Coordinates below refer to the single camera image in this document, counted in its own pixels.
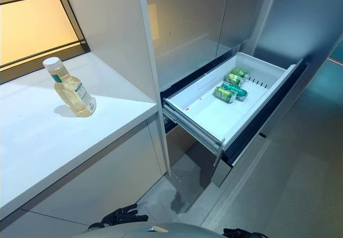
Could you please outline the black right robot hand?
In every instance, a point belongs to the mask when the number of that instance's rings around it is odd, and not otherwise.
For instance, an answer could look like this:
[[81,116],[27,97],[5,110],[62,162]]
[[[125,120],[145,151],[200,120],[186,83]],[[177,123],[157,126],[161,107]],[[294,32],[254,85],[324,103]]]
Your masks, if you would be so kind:
[[224,228],[223,229],[223,236],[228,238],[249,238],[251,233],[249,231],[236,228],[236,229],[229,229]]

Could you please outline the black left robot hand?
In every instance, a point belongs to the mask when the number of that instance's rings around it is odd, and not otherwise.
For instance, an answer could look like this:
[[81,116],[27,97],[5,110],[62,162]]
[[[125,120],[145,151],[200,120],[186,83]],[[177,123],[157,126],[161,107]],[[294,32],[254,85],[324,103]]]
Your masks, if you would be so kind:
[[114,226],[132,222],[145,222],[148,221],[147,215],[138,215],[137,203],[119,208],[107,214],[101,220],[105,226]]

